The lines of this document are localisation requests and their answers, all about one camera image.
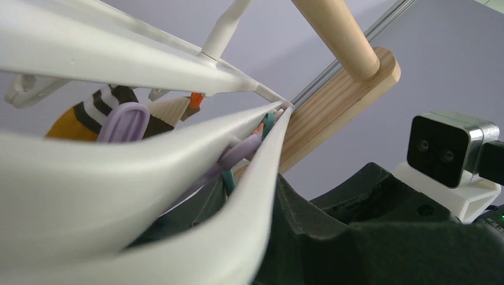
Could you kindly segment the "teal clothes clip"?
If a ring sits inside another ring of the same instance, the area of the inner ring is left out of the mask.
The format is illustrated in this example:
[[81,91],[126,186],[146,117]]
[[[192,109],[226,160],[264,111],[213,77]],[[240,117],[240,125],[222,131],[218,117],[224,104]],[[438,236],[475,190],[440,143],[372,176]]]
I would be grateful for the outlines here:
[[232,168],[242,159],[251,160],[259,148],[263,139],[266,138],[275,123],[273,113],[267,113],[262,120],[262,134],[253,133],[243,141],[240,141],[236,146],[226,152],[220,162],[223,166],[223,184],[227,196],[230,196],[236,187]]

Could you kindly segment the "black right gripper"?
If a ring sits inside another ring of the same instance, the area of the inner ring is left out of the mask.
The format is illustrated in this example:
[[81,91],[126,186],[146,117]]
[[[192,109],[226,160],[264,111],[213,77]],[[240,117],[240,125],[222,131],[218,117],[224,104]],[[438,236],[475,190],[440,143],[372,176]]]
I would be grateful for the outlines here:
[[368,163],[306,200],[283,176],[253,284],[502,284],[503,237]]

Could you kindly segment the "white plastic clip hanger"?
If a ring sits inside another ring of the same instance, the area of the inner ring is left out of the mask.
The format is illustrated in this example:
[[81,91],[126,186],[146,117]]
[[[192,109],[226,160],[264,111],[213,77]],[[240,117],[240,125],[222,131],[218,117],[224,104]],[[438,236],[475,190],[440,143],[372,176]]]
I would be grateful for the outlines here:
[[[167,91],[253,91],[262,107],[139,142],[1,132],[2,284],[249,284],[267,247],[292,104],[221,55],[248,1],[234,1],[203,47],[101,1],[2,1],[6,94],[30,106],[66,81]],[[227,146],[267,114],[278,122],[223,209],[195,229],[127,250]]]

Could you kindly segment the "mustard yellow sock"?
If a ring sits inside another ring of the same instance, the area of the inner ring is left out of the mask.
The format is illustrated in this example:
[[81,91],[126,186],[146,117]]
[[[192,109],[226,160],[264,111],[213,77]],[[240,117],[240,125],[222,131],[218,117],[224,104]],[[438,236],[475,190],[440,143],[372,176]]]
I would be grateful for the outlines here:
[[97,137],[97,133],[89,130],[77,119],[73,108],[63,113],[45,135],[45,138],[73,141],[96,141]]

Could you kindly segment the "beige brown striped sock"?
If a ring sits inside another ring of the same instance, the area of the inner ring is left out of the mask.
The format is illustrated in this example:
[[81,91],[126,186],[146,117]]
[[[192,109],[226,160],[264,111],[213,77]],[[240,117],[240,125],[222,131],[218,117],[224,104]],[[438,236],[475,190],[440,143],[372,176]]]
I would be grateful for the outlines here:
[[[99,133],[108,115],[120,104],[138,102],[132,88],[122,85],[104,85],[86,100],[73,107],[77,119],[89,130]],[[166,101],[147,104],[150,119],[144,138],[173,130],[179,122],[185,121],[200,111],[188,107],[190,96],[177,97]]]

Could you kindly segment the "wooden clothes rack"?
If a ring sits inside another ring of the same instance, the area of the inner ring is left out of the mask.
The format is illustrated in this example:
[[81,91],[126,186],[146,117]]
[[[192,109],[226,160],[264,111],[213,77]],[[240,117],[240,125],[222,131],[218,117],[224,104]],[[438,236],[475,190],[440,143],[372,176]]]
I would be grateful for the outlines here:
[[392,5],[362,31],[344,1],[294,1],[294,5],[334,54],[333,61],[293,100],[296,110],[283,143],[279,172],[286,173],[390,90],[401,77],[389,49],[370,41],[403,10]]

